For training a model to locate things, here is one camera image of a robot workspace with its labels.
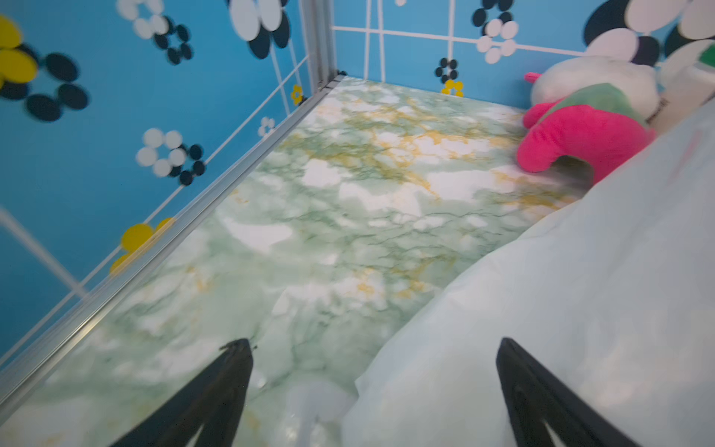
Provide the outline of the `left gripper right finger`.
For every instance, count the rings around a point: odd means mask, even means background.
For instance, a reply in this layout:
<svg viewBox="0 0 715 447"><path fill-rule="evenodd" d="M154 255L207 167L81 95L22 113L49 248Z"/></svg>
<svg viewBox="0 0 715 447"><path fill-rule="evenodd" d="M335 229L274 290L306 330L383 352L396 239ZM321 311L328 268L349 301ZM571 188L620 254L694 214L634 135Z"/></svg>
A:
<svg viewBox="0 0 715 447"><path fill-rule="evenodd" d="M496 368L519 446L637 447L515 340L501 340Z"/></svg>

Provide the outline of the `white translucent plastic bag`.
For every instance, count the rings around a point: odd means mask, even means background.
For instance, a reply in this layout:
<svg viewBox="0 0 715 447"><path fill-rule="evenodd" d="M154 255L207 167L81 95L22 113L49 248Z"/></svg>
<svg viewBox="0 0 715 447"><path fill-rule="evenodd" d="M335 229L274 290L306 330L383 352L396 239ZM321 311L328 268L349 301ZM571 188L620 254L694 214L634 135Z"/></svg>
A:
<svg viewBox="0 0 715 447"><path fill-rule="evenodd" d="M510 338L643 446L714 443L714 107L455 279L357 380L346 446L511 446Z"/></svg>

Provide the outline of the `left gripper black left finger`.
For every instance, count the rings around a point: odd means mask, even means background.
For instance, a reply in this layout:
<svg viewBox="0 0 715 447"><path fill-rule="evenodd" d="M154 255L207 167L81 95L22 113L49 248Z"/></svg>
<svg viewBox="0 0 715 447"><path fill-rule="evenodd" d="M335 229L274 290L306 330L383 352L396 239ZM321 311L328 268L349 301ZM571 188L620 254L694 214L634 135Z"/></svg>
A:
<svg viewBox="0 0 715 447"><path fill-rule="evenodd" d="M253 369L251 343L234 340L115 446L230 446L243 413Z"/></svg>

